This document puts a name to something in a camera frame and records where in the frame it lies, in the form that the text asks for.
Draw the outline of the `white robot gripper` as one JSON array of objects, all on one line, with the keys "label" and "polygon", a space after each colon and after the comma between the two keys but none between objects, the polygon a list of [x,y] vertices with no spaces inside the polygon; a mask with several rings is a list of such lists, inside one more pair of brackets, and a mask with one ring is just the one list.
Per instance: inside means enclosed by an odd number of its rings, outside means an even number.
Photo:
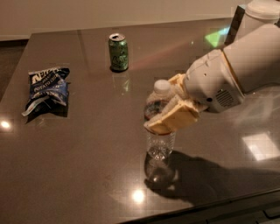
[{"label": "white robot gripper", "polygon": [[[176,95],[143,125],[155,134],[169,134],[196,123],[206,109],[220,113],[244,101],[244,94],[221,50],[212,50],[195,60],[186,74],[177,73],[168,81]],[[192,99],[182,99],[188,95]]]}]

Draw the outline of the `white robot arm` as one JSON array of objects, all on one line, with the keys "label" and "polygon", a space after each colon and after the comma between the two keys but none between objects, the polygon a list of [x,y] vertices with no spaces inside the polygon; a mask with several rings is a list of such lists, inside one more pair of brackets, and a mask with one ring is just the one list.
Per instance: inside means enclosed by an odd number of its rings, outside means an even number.
[{"label": "white robot arm", "polygon": [[165,135],[196,123],[202,111],[231,109],[243,103],[246,95],[277,86],[279,62],[280,28],[265,24],[170,78],[167,105],[144,127]]}]

